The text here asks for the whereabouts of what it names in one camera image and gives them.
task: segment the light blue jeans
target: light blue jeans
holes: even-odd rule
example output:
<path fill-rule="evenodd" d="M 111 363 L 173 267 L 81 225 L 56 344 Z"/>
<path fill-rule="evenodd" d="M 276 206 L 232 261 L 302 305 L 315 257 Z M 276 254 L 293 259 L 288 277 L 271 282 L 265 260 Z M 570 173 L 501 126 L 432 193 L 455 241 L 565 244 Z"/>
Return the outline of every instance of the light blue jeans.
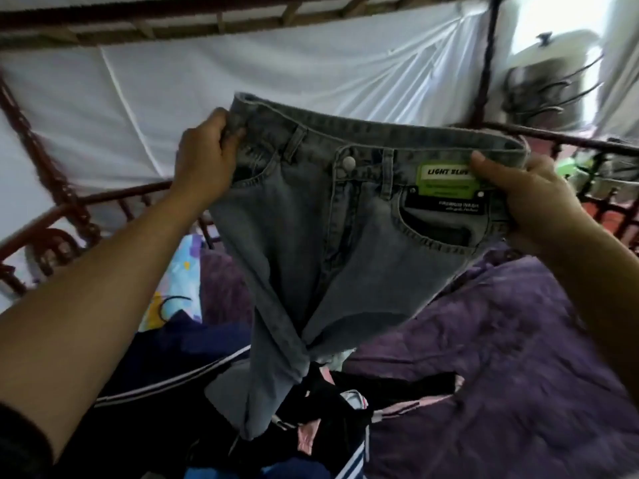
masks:
<path fill-rule="evenodd" d="M 433 207 L 417 194 L 422 165 L 467 164 L 480 149 L 521 167 L 529 149 L 507 136 L 343 119 L 249 94 L 231 107 L 229 126 L 239 125 L 247 136 L 234 182 L 210 212 L 255 297 L 251 361 L 206 395 L 251 439 L 311 360 L 410 319 L 507 229 L 496 190 L 472 212 Z"/>

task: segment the sleeve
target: sleeve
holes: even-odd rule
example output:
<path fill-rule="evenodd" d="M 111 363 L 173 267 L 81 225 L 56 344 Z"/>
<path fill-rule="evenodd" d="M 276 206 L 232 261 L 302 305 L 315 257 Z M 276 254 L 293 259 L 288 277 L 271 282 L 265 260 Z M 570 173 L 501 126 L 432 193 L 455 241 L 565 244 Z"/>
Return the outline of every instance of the sleeve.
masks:
<path fill-rule="evenodd" d="M 44 433 L 16 410 L 0 403 L 0 477 L 45 477 L 53 451 Z"/>

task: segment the forearm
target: forearm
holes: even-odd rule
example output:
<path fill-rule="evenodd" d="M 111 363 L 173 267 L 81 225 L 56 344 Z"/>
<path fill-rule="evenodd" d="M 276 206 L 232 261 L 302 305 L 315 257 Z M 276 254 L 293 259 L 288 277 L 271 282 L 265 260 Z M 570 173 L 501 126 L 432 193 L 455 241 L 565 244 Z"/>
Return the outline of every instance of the forearm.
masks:
<path fill-rule="evenodd" d="M 199 208 L 170 195 L 0 316 L 0 401 L 60 454 L 139 326 Z"/>
<path fill-rule="evenodd" d="M 603 358 L 639 403 L 639 259 L 592 222 L 541 257 Z"/>

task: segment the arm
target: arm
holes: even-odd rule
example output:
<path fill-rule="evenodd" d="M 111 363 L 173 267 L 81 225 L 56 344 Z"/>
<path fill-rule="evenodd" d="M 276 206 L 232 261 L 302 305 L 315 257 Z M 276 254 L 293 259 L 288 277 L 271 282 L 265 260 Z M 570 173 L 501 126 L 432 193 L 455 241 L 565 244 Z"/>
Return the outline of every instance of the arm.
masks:
<path fill-rule="evenodd" d="M 130 344 L 181 238 L 228 188 L 240 140 L 216 110 L 180 143 L 163 200 L 0 315 L 0 401 L 59 457 Z"/>
<path fill-rule="evenodd" d="M 555 275 L 601 355 L 639 403 L 639 259 L 587 215 L 547 156 L 534 156 L 528 171 L 477 153 L 471 165 L 507 193 L 518 224 L 511 242 Z"/>

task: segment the metal button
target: metal button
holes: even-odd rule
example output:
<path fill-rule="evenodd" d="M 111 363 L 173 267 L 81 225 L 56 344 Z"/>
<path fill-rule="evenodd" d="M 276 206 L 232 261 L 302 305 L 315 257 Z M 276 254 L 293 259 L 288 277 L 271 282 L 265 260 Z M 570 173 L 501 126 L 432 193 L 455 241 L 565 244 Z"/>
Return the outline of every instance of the metal button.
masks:
<path fill-rule="evenodd" d="M 344 168 L 346 171 L 353 171 L 356 166 L 357 161 L 355 160 L 355 158 L 353 158 L 353 156 L 347 156 L 342 160 L 342 168 Z"/>

